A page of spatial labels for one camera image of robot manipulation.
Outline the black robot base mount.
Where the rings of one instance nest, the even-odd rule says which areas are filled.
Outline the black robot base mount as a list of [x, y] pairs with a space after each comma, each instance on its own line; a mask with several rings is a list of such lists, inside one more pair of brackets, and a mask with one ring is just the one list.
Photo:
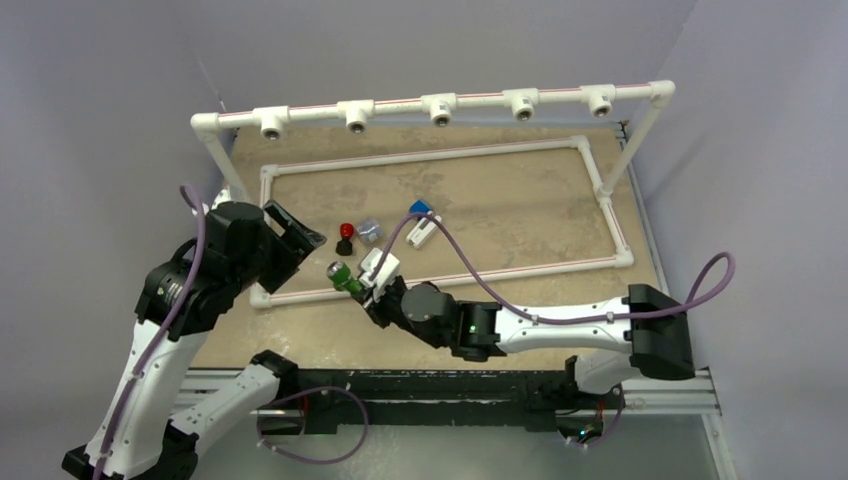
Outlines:
[[572, 367], [553, 371], [301, 369], [265, 350], [252, 363], [281, 381], [275, 397], [305, 417], [308, 434], [341, 426], [521, 427], [589, 437], [602, 414], [623, 406], [623, 389], [582, 393]]

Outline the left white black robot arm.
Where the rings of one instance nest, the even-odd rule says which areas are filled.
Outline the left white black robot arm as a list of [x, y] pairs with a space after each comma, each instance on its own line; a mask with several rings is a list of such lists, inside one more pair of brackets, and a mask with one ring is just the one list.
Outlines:
[[175, 410], [196, 353], [235, 299], [255, 284], [276, 291], [324, 242], [275, 201], [227, 201], [206, 213], [197, 236], [147, 275], [115, 396], [93, 438], [68, 451], [62, 469], [77, 479], [187, 479], [249, 412], [292, 405], [298, 368], [267, 350], [211, 396]]

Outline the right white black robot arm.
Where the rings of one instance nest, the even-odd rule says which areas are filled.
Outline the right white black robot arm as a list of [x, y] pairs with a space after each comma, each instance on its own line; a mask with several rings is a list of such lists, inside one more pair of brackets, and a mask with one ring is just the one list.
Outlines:
[[635, 378], [694, 377], [688, 318], [682, 304], [646, 284], [623, 297], [583, 305], [508, 306], [458, 300], [430, 282], [407, 287], [401, 277], [359, 303], [381, 328], [395, 325], [425, 344], [469, 362], [537, 349], [583, 349], [566, 363], [564, 399], [584, 407]]

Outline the green water faucet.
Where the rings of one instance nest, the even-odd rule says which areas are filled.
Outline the green water faucet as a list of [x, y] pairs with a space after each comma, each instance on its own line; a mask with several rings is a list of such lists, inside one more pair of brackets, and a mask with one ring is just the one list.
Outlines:
[[342, 261], [334, 261], [328, 265], [326, 276], [333, 287], [340, 292], [350, 295], [360, 295], [364, 291], [362, 283], [353, 275], [349, 266]]

